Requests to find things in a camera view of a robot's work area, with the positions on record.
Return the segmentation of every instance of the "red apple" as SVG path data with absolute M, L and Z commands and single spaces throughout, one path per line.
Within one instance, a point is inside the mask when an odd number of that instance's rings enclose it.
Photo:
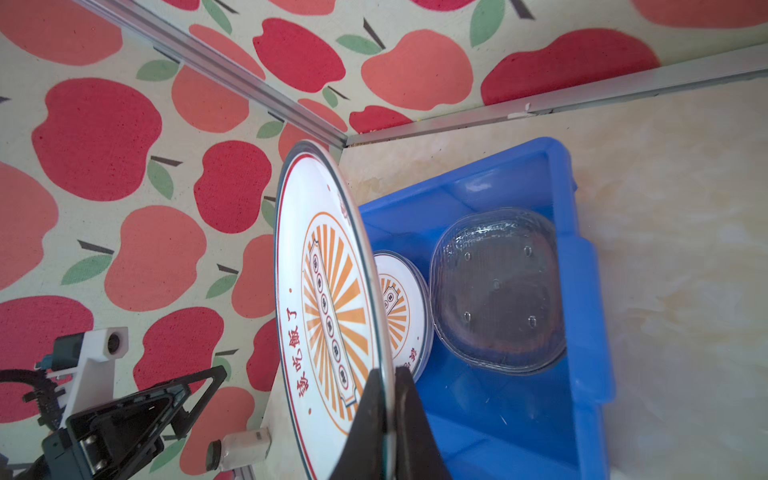
M 155 322 L 144 334 L 144 355 L 134 367 L 139 390 L 209 369 L 224 320 L 210 308 L 177 310 Z M 195 393 L 203 382 L 192 385 Z
M 235 386 L 219 389 L 190 431 L 179 460 L 181 471 L 187 475 L 205 473 L 208 445 L 230 433 L 246 430 L 255 404 L 252 395 L 243 389 Z
M 232 307 L 246 318 L 259 318 L 275 311 L 275 240 L 262 235 L 243 251 L 243 271 L 232 289 Z
M 464 100 L 474 78 L 464 49 L 432 30 L 408 33 L 392 51 L 366 60 L 360 73 L 387 103 L 424 111 Z
M 140 208 L 120 228 L 120 251 L 107 272 L 104 291 L 115 305 L 147 312 L 171 305 L 197 278 L 205 234 L 171 207 Z
M 163 0 L 163 2 L 182 10 L 197 10 L 200 7 L 200 0 Z
M 413 120 L 398 111 L 378 105 L 369 105 L 363 111 L 349 114 L 349 126 L 359 134 L 412 123 Z
M 280 365 L 280 343 L 277 339 L 277 320 L 264 323 L 253 338 L 253 355 L 245 370 L 250 386 L 261 392 L 272 390 L 277 367 Z
M 459 10 L 461 7 L 469 5 L 474 1 L 475 0 L 411 0 L 411 2 L 417 4 L 419 7 L 427 8 L 428 10 L 436 10 L 438 12 Z
M 248 100 L 189 67 L 174 79 L 170 97 L 179 115 L 202 131 L 222 134 L 248 118 Z
M 679 28 L 744 28 L 768 22 L 765 0 L 632 0 L 649 22 Z
M 264 33 L 253 38 L 253 47 L 264 67 L 291 87 L 314 93 L 346 75 L 338 54 L 306 28 L 281 18 L 261 26 Z
M 300 98 L 299 105 L 304 106 L 307 110 L 327 121 L 335 128 L 338 128 L 340 131 L 344 132 L 348 130 L 344 120 L 339 115 L 337 115 L 335 111 L 331 110 L 325 105 L 317 101 L 310 100 L 309 98 Z
M 0 290 L 43 260 L 43 237 L 58 222 L 58 207 L 34 178 L 0 163 Z
M 316 141 L 321 144 L 323 148 L 328 150 L 328 144 L 325 142 L 320 141 L 320 139 L 313 137 L 293 124 L 286 124 L 283 131 L 280 132 L 280 139 L 277 141 L 277 152 L 280 154 L 280 158 L 285 161 L 288 153 L 290 153 L 290 149 L 293 148 L 293 145 L 301 140 Z
M 270 2 L 294 15 L 328 15 L 336 6 L 336 0 L 270 0 Z
M 485 77 L 486 105 L 659 67 L 642 41 L 606 28 L 568 32 L 548 47 L 513 53 Z
M 203 176 L 194 185 L 205 223 L 224 233 L 248 230 L 259 218 L 261 197 L 272 178 L 264 152 L 244 141 L 225 141 L 203 156 Z
M 120 200 L 144 180 L 163 121 L 148 98 L 116 81 L 74 78 L 45 96 L 48 118 L 32 132 L 54 184 L 86 200 Z
M 258 78 L 261 78 L 262 80 L 266 78 L 264 70 L 262 70 L 259 64 L 253 60 L 253 57 L 251 57 L 248 52 L 243 50 L 237 43 L 231 41 L 226 35 L 222 35 L 218 31 L 202 25 L 190 26 L 190 33 L 210 45 L 213 50 L 220 52 L 231 61 L 256 75 Z
M 118 26 L 72 0 L 1 0 L 0 31 L 35 57 L 64 65 L 90 65 L 123 47 Z
M 28 296 L 0 303 L 0 325 L 0 369 L 33 369 L 53 352 L 56 338 L 93 329 L 94 316 L 82 303 L 63 296 Z M 0 383 L 0 423 L 39 414 L 37 403 L 22 401 L 31 391 L 26 385 Z

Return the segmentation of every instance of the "green leaf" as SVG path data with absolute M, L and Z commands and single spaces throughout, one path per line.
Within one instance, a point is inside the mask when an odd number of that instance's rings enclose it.
M 170 60 L 148 61 L 139 68 L 136 78 L 146 81 L 163 81 L 172 78 L 179 71 L 179 64 Z
M 270 227 L 275 228 L 275 206 L 272 202 L 269 200 L 262 200 L 261 201 L 261 214 L 264 217 L 264 220 L 270 225 Z
M 210 16 L 214 18 L 222 30 L 232 35 L 232 24 L 230 23 L 230 20 L 227 18 L 224 12 L 221 11 L 221 7 L 216 5 L 214 0 L 203 0 L 203 7 L 208 10 Z
M 336 98 L 336 94 L 333 93 L 333 90 L 328 87 L 323 89 L 323 98 L 326 99 L 328 105 L 330 105 L 331 108 L 336 108 L 336 106 L 339 104 L 339 99 Z
M 278 135 L 281 131 L 283 131 L 282 121 L 268 121 L 261 126 L 259 132 L 256 134 L 256 138 L 271 138 Z
M 376 55 L 382 50 L 375 42 L 360 35 L 342 35 L 336 41 L 343 47 L 364 55 Z
M 222 276 L 220 279 L 216 280 L 213 285 L 210 286 L 208 293 L 205 294 L 205 298 L 214 298 L 215 296 L 219 296 L 222 293 L 225 293 L 227 290 L 232 288 L 236 281 L 237 275 L 234 273 L 231 275 Z
M 227 361 L 227 359 L 225 359 L 224 357 L 222 357 L 222 356 L 215 356 L 214 357 L 214 364 L 212 366 L 219 366 L 219 365 L 223 366 L 224 369 L 227 371 L 227 377 L 224 380 L 229 382 L 230 381 L 230 377 L 232 376 L 232 366 Z
M 64 278 L 61 279 L 61 285 L 71 285 L 93 278 L 105 271 L 110 263 L 112 263 L 112 255 L 94 255 L 80 260 L 69 267 Z
M 469 41 L 476 47 L 498 30 L 504 18 L 504 0 L 480 0 L 469 24 Z
M 170 177 L 168 170 L 154 160 L 147 165 L 147 176 L 152 185 L 157 188 L 163 197 L 168 200 L 174 195 L 174 179 Z
M 181 449 L 184 448 L 184 443 L 186 441 L 187 439 L 181 439 L 178 442 L 171 444 L 167 449 L 163 450 L 161 454 L 154 458 L 154 462 L 152 462 L 152 466 L 149 468 L 149 471 L 154 472 L 155 470 L 165 466 L 165 464 L 173 460 L 176 455 L 181 453 Z

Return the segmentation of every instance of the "beige marble surface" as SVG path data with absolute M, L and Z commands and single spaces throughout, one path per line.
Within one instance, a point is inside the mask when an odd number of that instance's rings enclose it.
M 597 247 L 617 477 L 768 478 L 768 79 L 344 150 L 359 204 L 554 137 Z

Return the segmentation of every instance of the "brown apple stem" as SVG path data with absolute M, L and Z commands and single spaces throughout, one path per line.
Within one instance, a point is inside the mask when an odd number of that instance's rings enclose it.
M 285 120 L 283 120 L 282 118 L 278 117 L 277 115 L 275 115 L 275 114 L 274 114 L 274 113 L 272 113 L 271 111 L 266 111 L 266 112 L 267 112 L 268 114 L 270 114 L 270 116 L 271 116 L 271 117 L 275 117 L 277 120 L 279 120 L 279 121 L 280 121 L 280 123 L 286 123 L 286 121 L 285 121 Z
M 235 15 L 239 15 L 239 13 L 235 12 L 235 9 L 227 5 L 226 3 L 222 2 L 221 0 L 214 0 L 217 4 L 221 5 L 221 7 L 224 10 L 227 10 L 229 13 L 234 13 Z
M 91 252 L 106 253 L 107 255 L 111 255 L 114 253 L 114 250 L 109 250 L 108 248 L 100 247 L 98 245 L 94 245 L 93 243 L 84 242 L 83 240 L 78 240 L 78 243 L 80 244 L 80 248 L 83 250 L 90 250 Z
M 341 93 L 340 91 L 336 90 L 334 87 L 331 87 L 330 85 L 328 85 L 328 88 L 329 88 L 329 89 L 330 89 L 330 90 L 331 90 L 333 93 L 335 93 L 335 94 L 339 95 L 339 96 L 340 96 L 341 98 L 343 98 L 344 100 L 349 100 L 349 97 L 345 96 L 343 93 Z
M 168 60 L 172 60 L 172 61 L 175 61 L 176 63 L 181 63 L 181 62 L 180 62 L 180 61 L 178 61 L 176 58 L 173 58 L 173 57 L 171 57 L 169 54 L 167 54 L 167 53 L 165 53 L 164 51 L 160 50 L 158 47 L 152 47 L 152 48 L 154 48 L 154 49 L 157 51 L 157 53 L 159 53 L 160 55 L 163 55 L 163 56 L 164 56 L 165 58 L 167 58 Z
M 170 158 L 155 157 L 154 155 L 152 155 L 150 158 L 152 160 L 158 162 L 159 164 L 166 164 L 166 165 L 170 165 L 172 167 L 178 167 L 179 165 L 181 165 L 183 163 L 183 162 L 180 162 L 178 160 L 171 160 Z
M 237 270 L 235 270 L 234 268 L 229 268 L 228 266 L 220 265 L 219 263 L 217 263 L 216 266 L 218 266 L 219 267 L 219 271 L 222 271 L 222 272 L 234 273 L 235 275 L 240 273 Z
M 381 47 L 382 50 L 386 50 L 386 47 L 382 43 L 382 39 L 379 38 L 379 36 L 376 34 L 375 31 L 373 31 L 373 28 L 371 28 L 371 25 L 369 25 L 367 20 L 365 19 L 362 20 L 362 27 L 368 32 L 368 35 L 371 35 L 371 38 L 373 38 L 373 41 L 379 44 L 379 47 Z
M 518 13 L 518 17 L 523 18 L 525 20 L 535 20 L 533 18 L 533 14 L 530 10 L 528 10 L 528 7 L 525 5 L 523 0 L 509 0 L 512 3 L 512 8 L 515 9 L 515 12 Z

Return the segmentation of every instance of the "white bottle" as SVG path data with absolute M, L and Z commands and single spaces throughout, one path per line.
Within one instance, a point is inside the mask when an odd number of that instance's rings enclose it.
M 216 469 L 226 472 L 261 462 L 266 458 L 271 443 L 269 429 L 230 433 L 208 445 L 206 469 L 209 472 Z

